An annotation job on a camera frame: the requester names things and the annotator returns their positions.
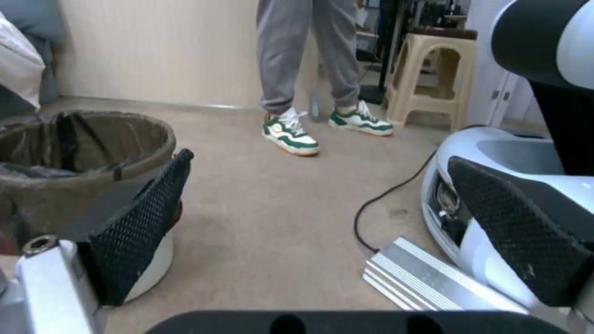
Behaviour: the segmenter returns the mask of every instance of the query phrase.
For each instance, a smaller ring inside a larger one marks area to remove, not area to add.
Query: green and white sneaker
[[[299,122],[299,117],[305,114],[298,114],[295,108],[291,108],[278,117],[267,119],[262,126],[262,136],[294,155],[318,154],[318,142],[307,134]]]
[[[343,115],[335,109],[330,115],[328,124],[333,128],[355,130],[374,136],[385,137],[394,133],[394,126],[371,115],[364,101],[359,102],[357,109],[348,114]]]

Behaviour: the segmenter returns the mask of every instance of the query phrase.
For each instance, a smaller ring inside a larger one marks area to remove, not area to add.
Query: gray sweatpants
[[[279,114],[291,107],[312,19],[336,105],[357,104],[356,11],[355,0],[260,0],[257,57],[265,110]]]

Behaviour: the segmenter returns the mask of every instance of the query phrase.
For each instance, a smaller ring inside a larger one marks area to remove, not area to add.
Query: black stand
[[[384,102],[384,96],[386,95],[386,77],[388,75],[388,69],[390,68],[390,51],[392,49],[392,40],[394,39],[394,30],[396,28],[396,20],[398,16],[398,3],[404,0],[393,1],[391,11],[388,13],[388,22],[386,24],[387,29],[384,29],[382,34],[386,34],[386,44],[384,45],[384,56],[381,61],[381,72],[380,82],[377,85],[364,85],[361,86],[359,92],[359,100],[371,103],[373,105],[380,105]]]

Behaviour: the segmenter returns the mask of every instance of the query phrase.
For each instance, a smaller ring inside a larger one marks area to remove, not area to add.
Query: beige stool
[[[411,111],[420,110],[448,114],[451,130],[462,128],[466,122],[468,95],[477,57],[476,36],[477,32],[473,30],[413,29],[402,46],[396,70],[388,82],[388,120],[404,125]],[[440,54],[438,85],[419,86],[424,59],[437,50]]]

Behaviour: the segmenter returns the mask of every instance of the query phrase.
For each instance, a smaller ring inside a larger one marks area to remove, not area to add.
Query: black mesh pad
[[[103,305],[121,305],[173,225],[194,154],[181,150],[162,169],[117,182],[58,234],[75,241]]]
[[[540,301],[573,305],[593,269],[587,246],[594,217],[542,182],[459,157],[450,159],[448,171],[495,249]]]

